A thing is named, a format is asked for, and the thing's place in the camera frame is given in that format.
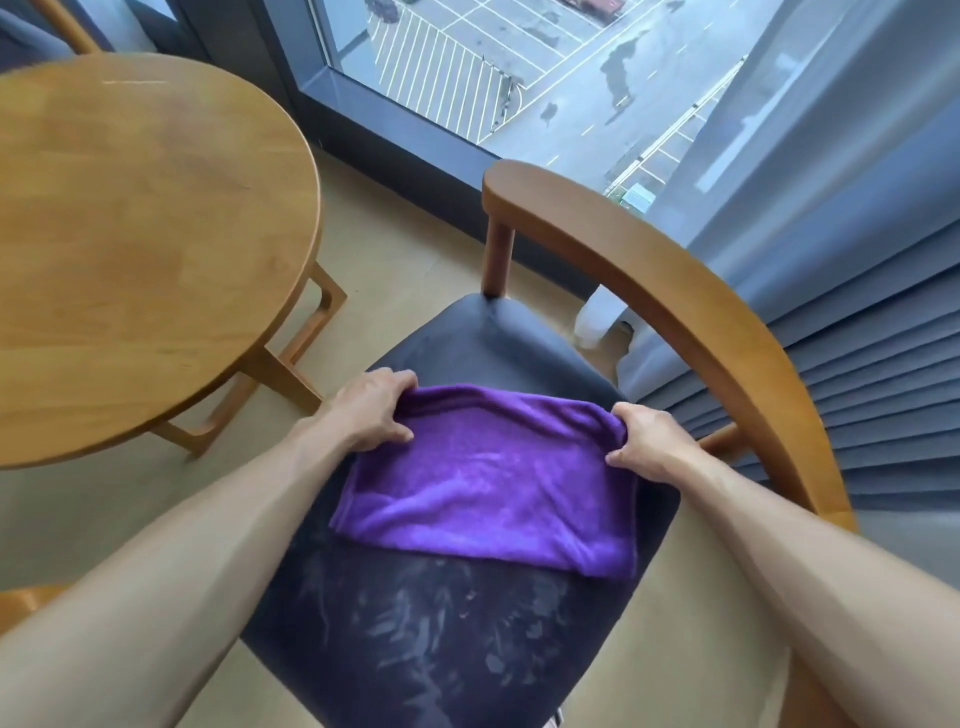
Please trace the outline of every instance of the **window frame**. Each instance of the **window frame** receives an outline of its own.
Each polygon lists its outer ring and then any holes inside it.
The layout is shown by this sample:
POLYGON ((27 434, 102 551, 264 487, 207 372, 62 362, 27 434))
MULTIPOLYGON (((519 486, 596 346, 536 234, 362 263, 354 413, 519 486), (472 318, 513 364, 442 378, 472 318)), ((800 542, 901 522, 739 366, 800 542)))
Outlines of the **window frame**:
MULTIPOLYGON (((483 242, 481 185, 498 157, 332 67, 318 35, 323 14, 312 8, 314 1, 170 4, 214 64, 273 96, 307 139, 483 242)), ((581 299, 596 288, 582 271, 522 235, 514 259, 581 299)))

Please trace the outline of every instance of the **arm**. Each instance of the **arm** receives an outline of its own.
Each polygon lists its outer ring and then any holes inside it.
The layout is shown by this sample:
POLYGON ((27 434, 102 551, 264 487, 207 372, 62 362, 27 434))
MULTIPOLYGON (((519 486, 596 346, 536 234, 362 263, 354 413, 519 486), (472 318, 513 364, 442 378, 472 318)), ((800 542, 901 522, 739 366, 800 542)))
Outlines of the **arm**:
POLYGON ((607 456, 703 513, 834 697, 864 728, 960 725, 960 593, 748 480, 673 418, 621 402, 607 456))
POLYGON ((9 728, 174 726, 351 450, 409 441, 412 372, 361 375, 277 446, 157 519, 0 640, 9 728))

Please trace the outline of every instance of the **gray curtain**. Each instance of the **gray curtain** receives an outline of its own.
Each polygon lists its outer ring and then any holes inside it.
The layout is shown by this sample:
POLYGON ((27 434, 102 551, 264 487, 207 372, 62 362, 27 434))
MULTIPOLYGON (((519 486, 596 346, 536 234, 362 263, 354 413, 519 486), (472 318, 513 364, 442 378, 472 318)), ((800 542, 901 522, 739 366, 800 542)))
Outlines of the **gray curtain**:
MULTIPOLYGON (((960 509, 960 5, 830 7, 784 4, 647 219, 785 347, 854 507, 960 509)), ((697 437, 729 421, 649 328, 617 371, 697 437)))

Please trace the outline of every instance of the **hand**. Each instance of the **hand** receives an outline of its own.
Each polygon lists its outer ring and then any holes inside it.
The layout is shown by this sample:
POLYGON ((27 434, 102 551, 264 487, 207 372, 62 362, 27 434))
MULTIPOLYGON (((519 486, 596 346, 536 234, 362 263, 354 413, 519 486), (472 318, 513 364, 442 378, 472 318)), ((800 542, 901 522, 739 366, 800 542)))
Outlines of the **hand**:
POLYGON ((615 404, 612 412, 627 426, 627 444, 607 454, 608 465, 666 483, 671 478, 671 461, 703 452, 668 412, 625 401, 615 404))
POLYGON ((394 372, 384 367, 365 372, 341 387, 314 417, 297 423, 293 434, 323 420, 333 423, 354 451, 374 449, 384 442, 408 443, 414 439, 414 433, 394 422, 394 410, 400 395, 416 386, 417 375, 410 370, 394 372))

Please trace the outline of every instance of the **chair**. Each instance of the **chair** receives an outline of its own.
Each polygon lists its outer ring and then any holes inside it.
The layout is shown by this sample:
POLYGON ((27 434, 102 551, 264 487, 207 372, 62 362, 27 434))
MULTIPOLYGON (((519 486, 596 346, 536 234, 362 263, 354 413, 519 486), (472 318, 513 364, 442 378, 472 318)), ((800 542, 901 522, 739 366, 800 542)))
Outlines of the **chair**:
MULTIPOLYGON (((481 293, 374 367, 413 369, 422 385, 469 382, 607 409, 621 400, 562 337, 505 298, 519 231, 607 285, 700 375, 735 422, 705 438, 705 449, 726 459, 753 449, 781 494, 855 530, 812 401, 776 339, 726 284, 623 208, 529 164, 494 164, 483 205, 490 226, 481 293)), ((641 485, 639 576, 615 583, 340 539, 327 524, 349 466, 314 503, 243 635, 329 728, 539 728, 620 617, 679 504, 672 488, 641 485)), ((814 724, 809 713, 796 718, 810 706, 817 725, 852 725, 795 664, 781 725, 814 724)))

